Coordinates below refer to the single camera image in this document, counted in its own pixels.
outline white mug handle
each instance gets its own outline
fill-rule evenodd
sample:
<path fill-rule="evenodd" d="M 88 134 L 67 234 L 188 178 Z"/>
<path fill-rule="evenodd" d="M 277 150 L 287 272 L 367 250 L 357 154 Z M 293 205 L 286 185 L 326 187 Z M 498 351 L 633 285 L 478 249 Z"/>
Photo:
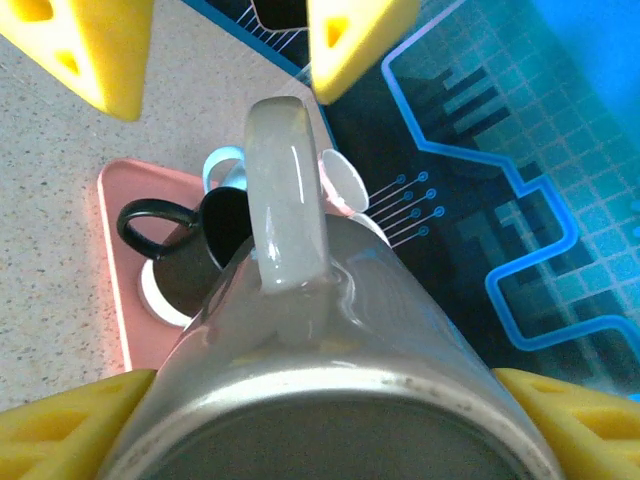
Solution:
<path fill-rule="evenodd" d="M 330 275 L 311 121 L 296 97 L 261 100 L 245 130 L 245 170 L 262 290 L 285 292 Z"/>
<path fill-rule="evenodd" d="M 220 183 L 238 163 L 244 162 L 244 152 L 242 148 L 234 145 L 220 147 L 209 155 L 202 167 L 202 183 L 204 193 L 207 194 L 213 188 L 211 182 L 216 180 Z"/>

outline black mug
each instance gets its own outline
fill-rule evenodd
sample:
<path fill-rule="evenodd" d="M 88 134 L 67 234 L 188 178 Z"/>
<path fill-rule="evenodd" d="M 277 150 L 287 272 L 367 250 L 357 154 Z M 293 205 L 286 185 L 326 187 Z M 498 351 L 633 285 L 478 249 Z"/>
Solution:
<path fill-rule="evenodd" d="M 163 243 L 156 243 L 132 225 L 140 217 L 156 217 L 178 224 Z M 155 316 L 186 326 L 202 308 L 222 270 L 251 237 L 247 193 L 219 187 L 194 209 L 167 200 L 140 199 L 118 216 L 118 234 L 149 260 L 139 282 L 141 299 Z"/>

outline light blue mug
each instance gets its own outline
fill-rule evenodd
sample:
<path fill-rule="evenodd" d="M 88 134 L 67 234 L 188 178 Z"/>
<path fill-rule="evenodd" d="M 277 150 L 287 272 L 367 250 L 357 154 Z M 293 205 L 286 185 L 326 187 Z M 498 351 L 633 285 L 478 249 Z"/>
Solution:
<path fill-rule="evenodd" d="M 204 192 L 216 187 L 233 187 L 247 190 L 247 175 L 244 170 L 244 151 L 228 145 L 211 153 L 202 167 Z"/>

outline light blue mug handle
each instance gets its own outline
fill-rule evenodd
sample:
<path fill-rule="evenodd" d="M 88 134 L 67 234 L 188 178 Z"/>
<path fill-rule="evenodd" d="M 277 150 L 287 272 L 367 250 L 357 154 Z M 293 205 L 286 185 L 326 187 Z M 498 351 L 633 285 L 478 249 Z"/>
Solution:
<path fill-rule="evenodd" d="M 220 179 L 225 179 L 229 173 L 238 165 L 244 164 L 244 151 L 240 147 L 234 145 L 228 145 L 226 147 L 220 147 L 209 155 L 202 167 L 202 183 L 204 185 L 204 193 L 209 193 L 212 190 L 211 181 L 214 170 L 222 169 L 218 173 Z"/>

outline glossy handle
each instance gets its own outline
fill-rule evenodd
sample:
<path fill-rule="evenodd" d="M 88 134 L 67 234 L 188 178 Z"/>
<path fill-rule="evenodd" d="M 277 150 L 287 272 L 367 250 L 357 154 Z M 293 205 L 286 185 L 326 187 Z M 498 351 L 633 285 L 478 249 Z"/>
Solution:
<path fill-rule="evenodd" d="M 244 152 L 242 148 L 234 145 L 220 147 L 214 150 L 204 162 L 202 167 L 202 183 L 204 185 L 204 193 L 211 191 L 211 181 L 216 180 L 222 183 L 223 180 L 239 163 L 244 162 Z"/>
<path fill-rule="evenodd" d="M 120 210 L 116 226 L 120 238 L 136 252 L 152 260 L 161 260 L 170 255 L 177 246 L 161 245 L 149 240 L 131 226 L 131 221 L 134 218 L 155 217 L 192 228 L 196 223 L 196 216 L 196 212 L 177 203 L 155 198 L 142 198 L 128 203 Z"/>
<path fill-rule="evenodd" d="M 251 225 L 265 293 L 326 279 L 329 251 L 309 114 L 296 97 L 256 103 L 245 130 Z"/>

